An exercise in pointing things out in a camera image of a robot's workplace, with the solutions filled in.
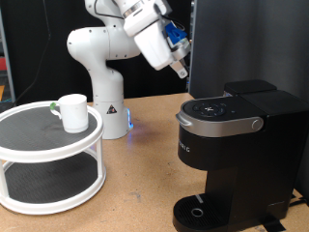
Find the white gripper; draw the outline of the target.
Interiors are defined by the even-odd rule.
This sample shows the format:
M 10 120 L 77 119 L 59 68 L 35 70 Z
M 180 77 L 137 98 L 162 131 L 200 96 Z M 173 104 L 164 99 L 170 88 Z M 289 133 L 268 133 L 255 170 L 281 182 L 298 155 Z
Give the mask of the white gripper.
M 188 76 L 184 60 L 174 61 L 170 47 L 163 36 L 159 21 L 138 33 L 134 37 L 134 41 L 145 59 L 155 70 L 159 71 L 170 65 L 179 78 L 186 78 Z

